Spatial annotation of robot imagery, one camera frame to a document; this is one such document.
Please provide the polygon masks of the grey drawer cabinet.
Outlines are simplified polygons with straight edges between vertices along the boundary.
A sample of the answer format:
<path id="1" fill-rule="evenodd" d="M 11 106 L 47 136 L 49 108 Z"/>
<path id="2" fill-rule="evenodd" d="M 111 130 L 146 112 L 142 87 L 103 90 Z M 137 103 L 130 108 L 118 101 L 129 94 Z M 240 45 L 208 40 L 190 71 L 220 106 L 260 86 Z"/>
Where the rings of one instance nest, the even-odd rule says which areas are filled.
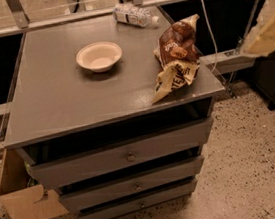
<path id="1" fill-rule="evenodd" d="M 204 71 L 205 65 L 192 84 L 159 103 L 151 101 L 159 72 L 153 51 L 170 23 L 162 18 L 159 24 L 155 29 L 137 28 L 108 15 L 26 34 L 5 148 L 18 152 L 31 169 L 72 155 L 110 150 L 211 117 L 213 98 L 224 88 Z M 104 73 L 78 66 L 75 58 L 81 48 L 103 41 L 119 45 L 122 58 Z M 203 145 L 51 189 L 60 197 L 97 187 L 202 156 Z"/>

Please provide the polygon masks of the grey top drawer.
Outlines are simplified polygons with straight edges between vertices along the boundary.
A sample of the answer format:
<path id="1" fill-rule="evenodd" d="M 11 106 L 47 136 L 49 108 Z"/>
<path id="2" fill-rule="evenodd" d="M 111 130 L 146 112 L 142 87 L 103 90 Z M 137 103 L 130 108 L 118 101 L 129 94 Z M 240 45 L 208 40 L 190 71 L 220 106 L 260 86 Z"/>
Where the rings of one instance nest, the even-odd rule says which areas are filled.
<path id="1" fill-rule="evenodd" d="M 34 165 L 30 174 L 47 189 L 64 187 L 205 144 L 212 124 L 211 117 L 184 123 L 162 134 L 141 138 L 109 150 L 94 150 Z"/>

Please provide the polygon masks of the white paper bowl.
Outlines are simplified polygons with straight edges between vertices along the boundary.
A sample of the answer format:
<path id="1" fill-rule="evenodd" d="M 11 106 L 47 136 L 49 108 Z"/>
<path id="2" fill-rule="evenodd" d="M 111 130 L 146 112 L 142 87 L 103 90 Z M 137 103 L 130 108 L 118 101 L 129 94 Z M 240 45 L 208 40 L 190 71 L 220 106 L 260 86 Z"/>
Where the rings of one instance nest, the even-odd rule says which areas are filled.
<path id="1" fill-rule="evenodd" d="M 92 72 L 104 73 L 110 70 L 122 58 L 122 49 L 112 42 L 89 44 L 76 55 L 78 66 Z"/>

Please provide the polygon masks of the brown and yellow chip bag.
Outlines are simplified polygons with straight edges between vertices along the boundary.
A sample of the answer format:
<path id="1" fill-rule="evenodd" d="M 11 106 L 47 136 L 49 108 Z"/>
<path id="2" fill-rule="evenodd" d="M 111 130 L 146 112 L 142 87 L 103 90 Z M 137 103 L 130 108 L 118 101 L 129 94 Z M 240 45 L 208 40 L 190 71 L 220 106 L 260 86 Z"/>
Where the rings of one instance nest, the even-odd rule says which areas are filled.
<path id="1" fill-rule="evenodd" d="M 196 51 L 196 24 L 198 14 L 172 24 L 158 38 L 154 55 L 161 63 L 157 75 L 153 103 L 160 101 L 172 91 L 192 84 L 199 70 L 199 54 Z"/>

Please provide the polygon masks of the cardboard box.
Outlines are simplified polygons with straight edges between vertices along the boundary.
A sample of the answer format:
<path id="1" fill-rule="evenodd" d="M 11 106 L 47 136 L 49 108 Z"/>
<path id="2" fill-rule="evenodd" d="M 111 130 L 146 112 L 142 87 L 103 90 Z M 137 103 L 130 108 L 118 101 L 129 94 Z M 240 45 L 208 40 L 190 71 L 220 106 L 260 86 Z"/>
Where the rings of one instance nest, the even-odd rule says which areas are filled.
<path id="1" fill-rule="evenodd" d="M 21 156 L 5 150 L 0 175 L 0 202 L 11 219 L 53 219 L 68 210 L 60 203 L 54 190 L 41 184 L 29 186 L 30 176 Z"/>

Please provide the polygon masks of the grey bottom drawer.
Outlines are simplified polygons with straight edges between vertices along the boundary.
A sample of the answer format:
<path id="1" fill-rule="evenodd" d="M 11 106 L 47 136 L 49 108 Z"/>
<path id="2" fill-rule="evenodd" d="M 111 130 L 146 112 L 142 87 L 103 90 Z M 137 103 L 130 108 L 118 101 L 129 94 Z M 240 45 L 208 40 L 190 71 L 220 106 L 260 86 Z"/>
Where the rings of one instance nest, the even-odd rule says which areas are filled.
<path id="1" fill-rule="evenodd" d="M 114 219 L 122 215 L 136 212 L 162 202 L 173 200 L 174 198 L 189 195 L 194 192 L 196 179 L 188 177 L 171 184 L 165 184 L 158 188 L 144 191 L 143 193 L 120 198 L 105 205 L 98 205 L 97 208 L 85 211 L 79 215 L 79 219 Z"/>

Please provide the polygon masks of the grey drawer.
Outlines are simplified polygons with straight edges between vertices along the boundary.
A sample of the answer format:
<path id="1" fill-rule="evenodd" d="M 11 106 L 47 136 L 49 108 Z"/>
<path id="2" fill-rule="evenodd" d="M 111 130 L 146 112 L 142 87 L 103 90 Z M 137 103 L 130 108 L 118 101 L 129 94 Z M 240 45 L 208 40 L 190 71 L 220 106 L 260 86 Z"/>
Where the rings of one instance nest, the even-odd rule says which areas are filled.
<path id="1" fill-rule="evenodd" d="M 189 195 L 194 192 L 196 179 L 188 177 L 171 184 L 165 184 L 158 188 L 144 191 L 143 193 L 120 198 L 105 205 L 98 205 L 97 208 L 85 211 L 79 215 L 79 219 L 114 219 L 122 215 L 136 212 L 162 202 L 173 200 L 174 198 Z"/>
<path id="2" fill-rule="evenodd" d="M 141 138 L 109 150 L 94 150 L 34 165 L 30 174 L 47 189 L 64 187 L 205 144 L 212 124 L 211 117 L 184 123 L 162 134 Z"/>
<path id="3" fill-rule="evenodd" d="M 201 170 L 203 156 L 188 157 L 169 165 L 119 178 L 89 189 L 60 196 L 61 204 L 70 212 L 77 212 L 105 202 L 151 190 L 166 183 L 195 176 Z"/>

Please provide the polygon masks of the clear plastic water bottle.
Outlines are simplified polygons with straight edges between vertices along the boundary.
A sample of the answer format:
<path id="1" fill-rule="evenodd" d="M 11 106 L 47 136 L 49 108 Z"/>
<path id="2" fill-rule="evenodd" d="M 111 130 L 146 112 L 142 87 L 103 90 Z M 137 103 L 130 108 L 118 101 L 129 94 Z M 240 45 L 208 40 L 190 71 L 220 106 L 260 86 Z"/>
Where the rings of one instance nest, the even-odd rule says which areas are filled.
<path id="1" fill-rule="evenodd" d="M 146 28 L 147 26 L 157 27 L 159 25 L 159 17 L 141 7 L 117 4 L 113 9 L 113 18 L 116 22 L 126 23 L 137 27 Z"/>

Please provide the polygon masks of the grey middle drawer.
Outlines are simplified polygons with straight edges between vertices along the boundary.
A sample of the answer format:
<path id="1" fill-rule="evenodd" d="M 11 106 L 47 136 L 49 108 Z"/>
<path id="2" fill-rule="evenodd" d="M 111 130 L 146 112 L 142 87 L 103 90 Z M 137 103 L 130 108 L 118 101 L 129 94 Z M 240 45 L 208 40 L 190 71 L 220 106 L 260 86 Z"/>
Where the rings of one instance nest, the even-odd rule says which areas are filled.
<path id="1" fill-rule="evenodd" d="M 169 165 L 119 178 L 89 189 L 60 196 L 61 204 L 70 212 L 77 212 L 105 202 L 151 190 L 166 183 L 195 176 L 201 170 L 203 156 L 188 157 Z"/>

